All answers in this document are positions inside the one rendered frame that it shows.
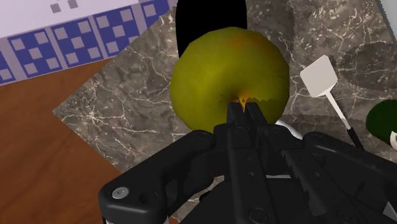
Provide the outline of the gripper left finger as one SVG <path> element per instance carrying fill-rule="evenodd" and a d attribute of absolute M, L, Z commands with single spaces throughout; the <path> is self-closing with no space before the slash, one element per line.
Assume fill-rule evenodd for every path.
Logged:
<path fill-rule="evenodd" d="M 265 174 L 267 125 L 259 106 L 231 102 L 226 123 L 194 130 L 105 184 L 98 201 L 103 224 L 165 224 L 216 176 L 208 193 L 181 224 L 276 224 Z"/>

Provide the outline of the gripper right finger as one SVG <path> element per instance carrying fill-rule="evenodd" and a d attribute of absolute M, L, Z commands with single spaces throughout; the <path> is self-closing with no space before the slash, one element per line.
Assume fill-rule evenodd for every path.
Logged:
<path fill-rule="evenodd" d="M 397 164 L 321 132 L 298 139 L 253 102 L 246 116 L 265 170 L 286 171 L 310 211 L 294 224 L 397 224 Z"/>

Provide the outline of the dark green round object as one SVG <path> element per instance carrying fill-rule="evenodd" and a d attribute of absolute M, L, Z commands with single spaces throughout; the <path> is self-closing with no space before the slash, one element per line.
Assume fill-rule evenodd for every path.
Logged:
<path fill-rule="evenodd" d="M 371 135 L 397 150 L 397 100 L 376 104 L 366 116 L 366 129 Z"/>

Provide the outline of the yellow-green apple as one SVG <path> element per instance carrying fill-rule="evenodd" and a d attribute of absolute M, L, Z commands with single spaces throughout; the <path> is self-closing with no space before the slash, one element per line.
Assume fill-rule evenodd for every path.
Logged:
<path fill-rule="evenodd" d="M 289 99 L 289 65 L 256 31 L 227 27 L 192 41 L 176 62 L 170 84 L 175 114 L 192 130 L 225 123 L 228 103 L 255 102 L 269 123 Z"/>

